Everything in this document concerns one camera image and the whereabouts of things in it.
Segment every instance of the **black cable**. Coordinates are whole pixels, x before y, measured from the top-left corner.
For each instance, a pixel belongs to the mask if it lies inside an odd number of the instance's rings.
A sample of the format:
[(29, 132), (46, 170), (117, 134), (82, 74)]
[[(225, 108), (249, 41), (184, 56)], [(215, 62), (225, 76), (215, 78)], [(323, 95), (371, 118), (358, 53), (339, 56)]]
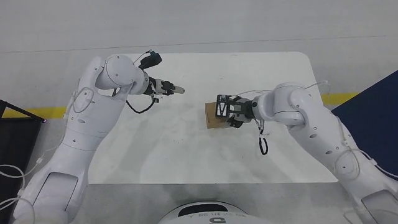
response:
[(267, 155), (268, 154), (268, 143), (265, 138), (263, 138), (263, 140), (264, 140), (264, 144), (266, 145), (266, 151), (264, 151), (264, 149), (262, 148), (262, 142), (261, 142), (262, 140), (261, 140), (261, 138), (259, 138), (260, 151), (261, 151), (262, 155)]
[[(261, 130), (260, 128), (259, 128), (259, 130), (260, 130), (260, 135), (262, 136), (262, 133), (264, 132), (264, 130)], [(264, 151), (264, 149), (262, 148), (262, 142), (261, 141), (263, 141), (264, 140), (264, 144), (266, 145), (266, 151)], [(265, 138), (262, 138), (262, 140), (261, 140), (261, 137), (259, 137), (259, 146), (260, 146), (260, 151), (261, 151), (261, 154), (262, 155), (267, 155), (268, 154), (268, 143), (267, 143), (267, 140), (265, 139)]]
[(155, 102), (156, 102), (156, 99), (155, 99), (155, 98), (152, 98), (152, 103), (151, 103), (147, 108), (145, 108), (145, 109), (142, 110), (142, 111), (137, 111), (137, 110), (135, 110), (135, 109), (130, 105), (129, 101), (126, 100), (127, 105), (128, 105), (135, 113), (138, 113), (138, 114), (145, 113), (146, 111), (148, 111), (148, 110), (155, 104)]

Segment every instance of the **white cable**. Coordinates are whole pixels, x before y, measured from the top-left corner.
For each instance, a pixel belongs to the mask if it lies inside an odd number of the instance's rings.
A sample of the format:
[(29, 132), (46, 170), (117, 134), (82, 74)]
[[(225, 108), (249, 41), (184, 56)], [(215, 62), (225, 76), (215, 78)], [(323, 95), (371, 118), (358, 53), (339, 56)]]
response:
[[(325, 85), (327, 85), (329, 87), (329, 93), (328, 94), (330, 94), (330, 84), (329, 84), (328, 80), (323, 80), (321, 82), (316, 82), (316, 83), (306, 87), (305, 89), (311, 88), (311, 87), (313, 87), (315, 85), (319, 85), (319, 84), (322, 84), (322, 83), (324, 83)], [(245, 93), (264, 93), (264, 92), (272, 92), (272, 91), (273, 90), (250, 90), (250, 91), (244, 91), (242, 93), (238, 93), (238, 94), (232, 95), (232, 96), (244, 95)]]
[(355, 154), (354, 151), (360, 151), (360, 150), (359, 150), (359, 149), (352, 149), (351, 146), (349, 146), (349, 144), (347, 143), (346, 136), (345, 136), (345, 134), (344, 134), (343, 123), (341, 122), (341, 120), (340, 120), (339, 117), (336, 116), (336, 118), (337, 118), (337, 120), (338, 120), (339, 129), (340, 129), (340, 134), (341, 134), (341, 138), (342, 138), (342, 140), (343, 140), (343, 144), (344, 144), (346, 147), (348, 147), (348, 150), (342, 152), (342, 153), (337, 157), (337, 159), (335, 160), (335, 163), (333, 164), (333, 170), (337, 173), (337, 170), (336, 170), (336, 168), (337, 168), (337, 166), (336, 166), (336, 165), (337, 165), (337, 162), (343, 157), (343, 155), (345, 155), (346, 153), (352, 152), (353, 155), (354, 155), (354, 158), (355, 158), (357, 167), (358, 167), (358, 173), (356, 174), (356, 177), (354, 177), (353, 179), (350, 179), (350, 180), (355, 180), (355, 179), (357, 179), (357, 178), (359, 177), (359, 175), (361, 174), (361, 166), (359, 165), (358, 157), (356, 156), (356, 154)]
[(382, 167), (380, 167), (379, 165), (375, 165), (375, 166), (376, 166), (376, 168), (378, 168), (381, 172), (386, 173), (387, 175), (390, 175), (390, 176), (395, 177), (395, 178), (398, 179), (398, 175), (394, 175), (393, 173), (390, 173), (390, 172), (384, 170), (384, 169), (383, 169)]
[[(22, 189), (22, 190), (25, 189), (25, 174), (23, 173), (23, 171), (22, 171), (20, 168), (18, 168), (17, 166), (12, 166), (12, 165), (10, 165), (10, 164), (1, 164), (0, 167), (11, 167), (11, 168), (14, 168), (14, 169), (18, 170), (19, 173), (21, 173), (20, 176), (8, 175), (8, 174), (5, 174), (5, 173), (3, 173), (3, 172), (1, 172), (1, 171), (0, 171), (0, 175), (3, 175), (3, 176), (5, 176), (5, 177), (9, 177), (9, 178), (22, 178), (22, 188), (21, 188), (21, 189)], [(0, 208), (0, 210), (2, 210), (2, 209), (4, 209), (4, 208), (6, 208), (6, 207), (8, 207), (8, 206), (10, 206), (10, 205), (12, 205), (12, 204), (14, 204), (14, 202), (16, 202), (16, 200), (13, 200), (11, 203), (7, 204), (7, 205), (4, 206), (3, 208)]]
[(150, 49), (147, 52), (145, 52), (142, 55), (140, 55), (132, 64), (135, 64), (143, 55), (148, 54), (149, 52), (152, 52), (152, 49)]
[(264, 92), (272, 92), (273, 90), (250, 90), (250, 91), (244, 91), (242, 93), (238, 93), (237, 95), (232, 95), (232, 96), (239, 96), (239, 95), (244, 95), (245, 93), (264, 93)]
[[(35, 209), (33, 208), (33, 205), (31, 204), (30, 201), (28, 201), (28, 200), (26, 200), (26, 199), (24, 199), (24, 198), (14, 197), (14, 198), (7, 199), (7, 200), (5, 200), (5, 201), (3, 201), (3, 202), (0, 202), (0, 206), (3, 205), (3, 204), (5, 204), (5, 203), (7, 203), (7, 202), (10, 202), (10, 201), (12, 201), (11, 204), (13, 204), (13, 203), (14, 203), (15, 201), (17, 201), (17, 200), (21, 200), (21, 201), (23, 201), (23, 202), (25, 202), (25, 203), (28, 204), (30, 210), (32, 211), (32, 216), (33, 216), (32, 224), (35, 224), (35, 219), (36, 219), (36, 216), (35, 216)], [(0, 211), (3, 210), (3, 209), (5, 209), (5, 208), (8, 207), (8, 206), (10, 206), (10, 204), (8, 204), (8, 205), (6, 205), (6, 206), (0, 208)]]
[(316, 82), (316, 83), (306, 87), (305, 89), (309, 89), (309, 88), (311, 88), (311, 87), (313, 87), (315, 85), (319, 85), (319, 84), (322, 84), (322, 83), (324, 83), (325, 85), (330, 85), (328, 80), (323, 80), (323, 81), (320, 81), (320, 82)]
[[(89, 101), (88, 104), (83, 108), (83, 110), (81, 110), (81, 111), (76, 111), (76, 109), (75, 109), (75, 102), (76, 102), (76, 99), (79, 97), (80, 93), (82, 93), (84, 89), (88, 89), (88, 90), (90, 90), (90, 91), (92, 92), (90, 101)], [(85, 86), (84, 88), (82, 88), (82, 89), (78, 92), (77, 96), (74, 96), (74, 97), (73, 97), (73, 103), (72, 103), (73, 111), (74, 111), (75, 113), (82, 113), (82, 112), (84, 112), (84, 110), (87, 109), (87, 107), (91, 104), (91, 102), (93, 102), (93, 98), (94, 98), (94, 90), (92, 90), (91, 88)]]

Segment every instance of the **navy blue panel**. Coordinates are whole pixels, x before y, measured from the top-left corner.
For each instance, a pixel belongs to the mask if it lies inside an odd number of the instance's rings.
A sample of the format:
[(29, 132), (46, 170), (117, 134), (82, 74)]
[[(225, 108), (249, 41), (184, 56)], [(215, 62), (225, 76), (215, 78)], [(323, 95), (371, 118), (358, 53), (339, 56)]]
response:
[(398, 71), (332, 111), (386, 171), (398, 175)]

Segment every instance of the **yellow line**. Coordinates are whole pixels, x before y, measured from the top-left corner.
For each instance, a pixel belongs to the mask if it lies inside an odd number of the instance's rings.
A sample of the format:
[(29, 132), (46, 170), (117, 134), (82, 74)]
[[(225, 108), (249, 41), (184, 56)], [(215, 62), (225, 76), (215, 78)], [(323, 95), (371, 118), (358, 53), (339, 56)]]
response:
[(323, 94), (321, 97), (325, 105), (341, 105), (356, 95), (358, 93), (331, 93), (329, 95)]
[[(356, 96), (358, 93), (331, 93), (329, 95), (322, 95), (322, 101), (325, 105), (340, 105), (348, 101), (352, 97)], [(25, 109), (28, 112), (36, 114), (44, 119), (60, 119), (66, 111), (66, 106), (57, 107), (46, 107), (46, 108), (31, 108)], [(3, 118), (20, 118), (25, 117), (22, 113), (18, 113), (14, 110), (7, 109)]]
[[(36, 114), (44, 119), (60, 119), (62, 118), (65, 110), (67, 109), (66, 106), (58, 106), (58, 107), (48, 107), (48, 108), (30, 108), (25, 109), (26, 111)], [(4, 114), (2, 115), (3, 118), (20, 118), (26, 117), (22, 113), (18, 113), (11, 109), (6, 109)]]

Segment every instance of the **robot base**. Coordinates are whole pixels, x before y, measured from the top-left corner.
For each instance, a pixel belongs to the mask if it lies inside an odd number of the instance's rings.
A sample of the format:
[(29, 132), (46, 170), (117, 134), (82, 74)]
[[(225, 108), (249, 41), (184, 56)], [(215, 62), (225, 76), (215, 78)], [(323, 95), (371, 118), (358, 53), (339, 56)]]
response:
[(158, 224), (186, 223), (270, 224), (265, 220), (248, 215), (238, 207), (224, 202), (195, 202), (182, 205), (166, 214)]

